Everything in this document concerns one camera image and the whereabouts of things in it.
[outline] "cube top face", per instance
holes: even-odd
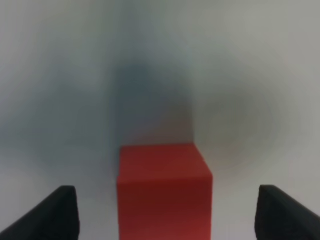
[[[125,146],[120,150],[118,184],[212,178],[193,143]]]

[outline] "blurry background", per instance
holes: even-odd
[[[118,149],[195,140],[214,239],[255,239],[260,184],[320,214],[316,0],[0,1],[0,230],[60,185],[117,240]]]

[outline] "white surface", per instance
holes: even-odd
[[[117,147],[187,141],[191,102],[214,239],[255,239],[260,184],[320,214],[319,7],[0,1],[0,230],[75,185],[80,239],[118,239]],[[140,85],[122,89],[118,69]]]

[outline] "cube front face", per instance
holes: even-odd
[[[120,240],[210,240],[213,177],[118,182]]]

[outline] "red cube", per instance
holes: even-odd
[[[123,147],[120,240],[210,240],[212,192],[213,176],[194,144]]]

